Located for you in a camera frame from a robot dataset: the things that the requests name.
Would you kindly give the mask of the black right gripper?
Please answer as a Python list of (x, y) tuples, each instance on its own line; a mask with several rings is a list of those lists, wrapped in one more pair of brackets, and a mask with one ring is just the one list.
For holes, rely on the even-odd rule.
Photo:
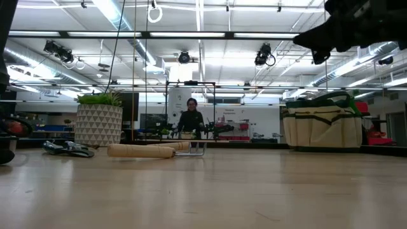
[(331, 50), (345, 52), (352, 46), (394, 41), (407, 49), (407, 0), (327, 0), (330, 18), (293, 38), (293, 43), (311, 49), (313, 63), (320, 65)]

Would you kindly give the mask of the wooden-handled hand fork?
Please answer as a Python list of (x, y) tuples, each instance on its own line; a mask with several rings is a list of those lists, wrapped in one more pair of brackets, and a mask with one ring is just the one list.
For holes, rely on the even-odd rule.
[(160, 144), (150, 144), (149, 146), (170, 147), (170, 148), (175, 149), (176, 151), (189, 151), (190, 150), (190, 142), (168, 142), (168, 143), (160, 143)]

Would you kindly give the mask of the wooden-handled wire cultivator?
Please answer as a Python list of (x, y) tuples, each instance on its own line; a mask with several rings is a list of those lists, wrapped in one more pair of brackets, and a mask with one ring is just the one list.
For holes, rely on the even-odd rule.
[(189, 151), (176, 151), (170, 147), (133, 144), (110, 144), (107, 155), (113, 158), (174, 158), (174, 157), (200, 157), (207, 149), (206, 142), (196, 142), (195, 148), (190, 142)]

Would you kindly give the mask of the beige green-trimmed gardening bag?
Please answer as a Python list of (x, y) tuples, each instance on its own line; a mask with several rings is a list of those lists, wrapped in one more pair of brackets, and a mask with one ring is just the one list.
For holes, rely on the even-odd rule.
[(345, 91), (336, 91), (287, 102), (283, 126), (288, 146), (302, 152), (359, 151), (362, 120), (344, 111), (345, 96)]

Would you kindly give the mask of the red plastic bins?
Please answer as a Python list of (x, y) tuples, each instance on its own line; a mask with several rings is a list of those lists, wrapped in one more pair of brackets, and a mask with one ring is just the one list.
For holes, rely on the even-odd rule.
[(355, 101), (355, 106), (362, 116), (362, 145), (396, 146), (396, 142), (381, 129), (381, 124), (387, 123), (386, 120), (372, 116), (367, 102)]

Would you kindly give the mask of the person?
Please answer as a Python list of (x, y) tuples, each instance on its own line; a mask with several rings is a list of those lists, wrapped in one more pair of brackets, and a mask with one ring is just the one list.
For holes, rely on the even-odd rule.
[(197, 110), (197, 100), (189, 98), (187, 100), (187, 110), (183, 111), (177, 125), (178, 132), (195, 132), (196, 138), (201, 139), (201, 131), (204, 128), (204, 118)]

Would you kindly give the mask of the white pillar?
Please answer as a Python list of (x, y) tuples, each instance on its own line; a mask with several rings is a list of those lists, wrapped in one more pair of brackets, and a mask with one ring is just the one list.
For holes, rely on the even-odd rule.
[(184, 111), (187, 110), (187, 100), (191, 97), (190, 88), (172, 88), (168, 94), (168, 122), (178, 124)]

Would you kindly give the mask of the black monitor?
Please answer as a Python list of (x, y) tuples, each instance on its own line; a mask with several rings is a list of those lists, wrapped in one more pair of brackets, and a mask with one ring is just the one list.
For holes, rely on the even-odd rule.
[(123, 121), (137, 121), (139, 109), (139, 93), (121, 94), (121, 106), (123, 108)]

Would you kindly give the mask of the plant in white patterned pot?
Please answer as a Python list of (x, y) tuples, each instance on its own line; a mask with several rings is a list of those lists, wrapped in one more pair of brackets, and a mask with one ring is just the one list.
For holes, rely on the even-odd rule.
[(86, 94), (78, 97), (74, 142), (107, 147), (121, 139), (123, 108), (118, 92)]

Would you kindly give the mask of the blue table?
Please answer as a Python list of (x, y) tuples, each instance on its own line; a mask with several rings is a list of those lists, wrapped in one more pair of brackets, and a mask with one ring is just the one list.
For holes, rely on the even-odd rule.
[(34, 130), (48, 132), (73, 132), (74, 128), (67, 125), (36, 125)]

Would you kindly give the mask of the silver ventilation duct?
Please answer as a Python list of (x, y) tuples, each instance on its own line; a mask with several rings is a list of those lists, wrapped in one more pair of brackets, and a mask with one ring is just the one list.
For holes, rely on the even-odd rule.
[(49, 56), (42, 56), (14, 41), (7, 40), (3, 58), (7, 67), (24, 70), (40, 78), (60, 78), (64, 82), (83, 85), (96, 84), (94, 80), (64, 67), (61, 62), (56, 62)]
[(336, 79), (347, 74), (363, 64), (390, 57), (399, 49), (399, 44), (395, 41), (375, 43), (367, 48), (357, 48), (357, 53), (333, 67), (327, 67), (324, 73), (318, 74), (309, 84), (308, 87), (319, 87), (327, 81)]

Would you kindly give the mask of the black aluminium rig frame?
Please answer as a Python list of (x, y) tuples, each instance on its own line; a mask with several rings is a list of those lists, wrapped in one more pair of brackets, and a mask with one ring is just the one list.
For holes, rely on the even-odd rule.
[[(151, 31), (16, 31), (12, 30), (8, 38), (44, 38), (44, 39), (195, 39), (195, 40), (265, 40), (265, 41), (292, 41), (297, 33), (292, 32), (151, 32)], [(227, 86), (215, 86), (214, 89), (227, 88)], [(230, 86), (250, 88), (249, 86)], [(311, 87), (283, 87), (283, 86), (251, 86), (260, 89), (306, 89)], [(230, 149), (289, 149), (287, 144), (282, 143), (221, 143), (218, 140), (210, 140), (210, 148)], [(372, 155), (388, 155), (407, 158), (407, 147), (388, 145), (362, 145), (359, 151), (349, 153), (363, 153)]]

